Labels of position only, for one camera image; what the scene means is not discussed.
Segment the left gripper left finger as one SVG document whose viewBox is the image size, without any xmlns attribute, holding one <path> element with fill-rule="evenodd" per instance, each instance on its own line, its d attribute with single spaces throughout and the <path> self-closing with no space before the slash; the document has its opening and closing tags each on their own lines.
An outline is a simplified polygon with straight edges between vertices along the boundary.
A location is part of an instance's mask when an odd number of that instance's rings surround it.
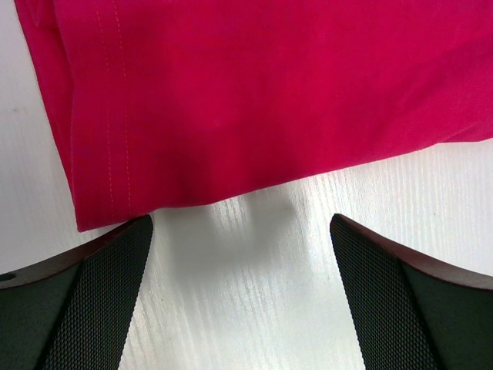
<svg viewBox="0 0 493 370">
<path fill-rule="evenodd" d="M 117 369 L 153 235 L 149 215 L 1 276 L 3 369 Z"/>
</svg>

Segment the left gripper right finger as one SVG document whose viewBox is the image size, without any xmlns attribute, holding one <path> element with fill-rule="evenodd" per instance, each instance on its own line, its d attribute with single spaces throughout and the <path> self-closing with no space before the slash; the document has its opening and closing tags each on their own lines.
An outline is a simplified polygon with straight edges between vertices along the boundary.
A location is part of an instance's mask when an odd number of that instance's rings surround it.
<svg viewBox="0 0 493 370">
<path fill-rule="evenodd" d="M 342 214 L 330 236 L 367 369 L 490 369 L 492 278 Z"/>
</svg>

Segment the magenta t shirt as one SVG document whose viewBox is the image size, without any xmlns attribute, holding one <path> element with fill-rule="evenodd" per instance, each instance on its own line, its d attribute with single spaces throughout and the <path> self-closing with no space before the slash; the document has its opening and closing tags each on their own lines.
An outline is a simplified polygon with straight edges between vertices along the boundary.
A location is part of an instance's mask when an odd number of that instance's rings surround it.
<svg viewBox="0 0 493 370">
<path fill-rule="evenodd" d="M 492 136 L 490 1 L 18 1 L 80 231 Z"/>
</svg>

